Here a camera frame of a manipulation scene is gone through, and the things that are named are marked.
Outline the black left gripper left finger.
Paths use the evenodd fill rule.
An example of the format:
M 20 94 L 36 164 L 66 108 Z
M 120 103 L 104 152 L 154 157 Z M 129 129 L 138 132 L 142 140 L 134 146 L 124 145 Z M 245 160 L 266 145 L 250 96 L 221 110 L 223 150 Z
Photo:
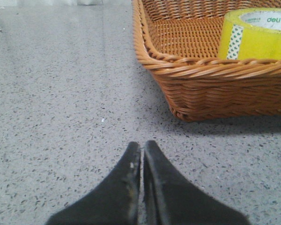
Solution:
M 51 216 L 49 225 L 136 225 L 141 150 L 130 142 L 122 158 L 90 193 Z

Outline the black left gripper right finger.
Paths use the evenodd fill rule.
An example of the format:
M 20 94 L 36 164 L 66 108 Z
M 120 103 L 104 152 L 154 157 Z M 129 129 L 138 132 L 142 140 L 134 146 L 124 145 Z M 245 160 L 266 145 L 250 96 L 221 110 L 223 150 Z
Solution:
M 144 149 L 144 191 L 150 225 L 248 225 L 240 212 L 189 182 L 155 141 Z

